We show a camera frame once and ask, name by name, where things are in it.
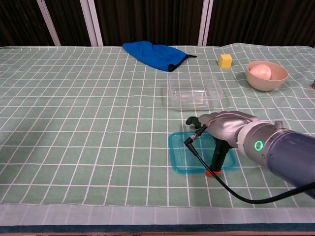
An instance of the yellow cube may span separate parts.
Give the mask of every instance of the yellow cube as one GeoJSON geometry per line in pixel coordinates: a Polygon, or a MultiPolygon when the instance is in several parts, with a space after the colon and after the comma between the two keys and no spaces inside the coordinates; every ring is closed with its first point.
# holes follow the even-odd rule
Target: yellow cube
{"type": "Polygon", "coordinates": [[[230,54],[222,54],[219,60],[219,66],[221,68],[230,68],[232,64],[232,57],[230,54]]]}

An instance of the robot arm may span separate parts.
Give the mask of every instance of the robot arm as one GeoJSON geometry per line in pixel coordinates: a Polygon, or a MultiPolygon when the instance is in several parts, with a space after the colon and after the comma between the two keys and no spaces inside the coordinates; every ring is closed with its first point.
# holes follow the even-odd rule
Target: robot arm
{"type": "MultiPolygon", "coordinates": [[[[220,171],[230,148],[296,187],[315,182],[315,138],[260,121],[238,111],[190,117],[186,124],[205,129],[216,141],[210,169],[220,171]]],[[[315,199],[315,190],[306,192],[315,199]]]]}

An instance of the blue plastic tray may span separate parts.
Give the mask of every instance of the blue plastic tray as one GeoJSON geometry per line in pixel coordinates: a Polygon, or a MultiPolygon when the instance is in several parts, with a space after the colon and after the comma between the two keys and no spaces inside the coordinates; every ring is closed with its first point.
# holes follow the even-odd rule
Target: blue plastic tray
{"type": "MultiPolygon", "coordinates": [[[[169,149],[173,169],[181,174],[204,174],[206,168],[201,164],[197,157],[185,146],[184,141],[194,132],[176,132],[168,137],[169,149]]],[[[215,150],[215,140],[207,132],[203,132],[194,142],[193,146],[199,152],[200,156],[207,163],[211,164],[212,156],[215,150]]],[[[234,150],[230,149],[225,157],[222,169],[233,170],[237,166],[234,150]]]]}

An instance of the pink bowl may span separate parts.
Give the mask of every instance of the pink bowl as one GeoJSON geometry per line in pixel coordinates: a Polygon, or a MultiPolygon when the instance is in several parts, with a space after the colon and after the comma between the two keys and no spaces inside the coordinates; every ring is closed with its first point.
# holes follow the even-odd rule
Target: pink bowl
{"type": "Polygon", "coordinates": [[[285,68],[268,61],[254,61],[249,63],[247,66],[246,79],[251,87],[259,91],[271,91],[277,89],[288,78],[288,76],[289,73],[285,68]],[[270,67],[270,80],[264,80],[250,73],[250,69],[259,64],[264,64],[270,67]]]}

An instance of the blue cloth bag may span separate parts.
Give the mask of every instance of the blue cloth bag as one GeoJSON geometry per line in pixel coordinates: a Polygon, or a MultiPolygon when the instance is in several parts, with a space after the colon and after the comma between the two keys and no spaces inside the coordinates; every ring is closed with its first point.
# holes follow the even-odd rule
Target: blue cloth bag
{"type": "Polygon", "coordinates": [[[155,69],[172,72],[186,59],[196,58],[166,45],[153,45],[149,41],[124,43],[123,48],[142,63],[155,69]]]}

